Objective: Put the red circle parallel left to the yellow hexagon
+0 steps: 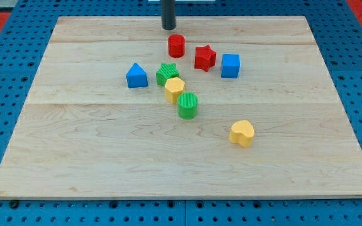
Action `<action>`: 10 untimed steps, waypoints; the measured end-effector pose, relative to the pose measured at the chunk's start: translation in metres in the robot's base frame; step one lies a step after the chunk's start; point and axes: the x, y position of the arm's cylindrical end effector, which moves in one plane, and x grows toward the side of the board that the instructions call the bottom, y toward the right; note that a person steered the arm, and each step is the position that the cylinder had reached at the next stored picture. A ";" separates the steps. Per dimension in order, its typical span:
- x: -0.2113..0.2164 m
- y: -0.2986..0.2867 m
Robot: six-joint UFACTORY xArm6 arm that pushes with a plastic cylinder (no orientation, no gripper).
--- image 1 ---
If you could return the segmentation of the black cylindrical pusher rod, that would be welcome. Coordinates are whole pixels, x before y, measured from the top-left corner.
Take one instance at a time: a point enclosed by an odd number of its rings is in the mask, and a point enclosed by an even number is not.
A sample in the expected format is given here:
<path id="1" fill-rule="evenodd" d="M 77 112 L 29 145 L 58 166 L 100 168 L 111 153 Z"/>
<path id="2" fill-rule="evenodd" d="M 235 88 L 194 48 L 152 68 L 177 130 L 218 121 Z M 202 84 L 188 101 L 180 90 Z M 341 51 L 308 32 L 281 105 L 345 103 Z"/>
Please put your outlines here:
<path id="1" fill-rule="evenodd" d="M 161 19 L 164 30 L 174 30 L 176 27 L 175 0 L 161 0 Z"/>

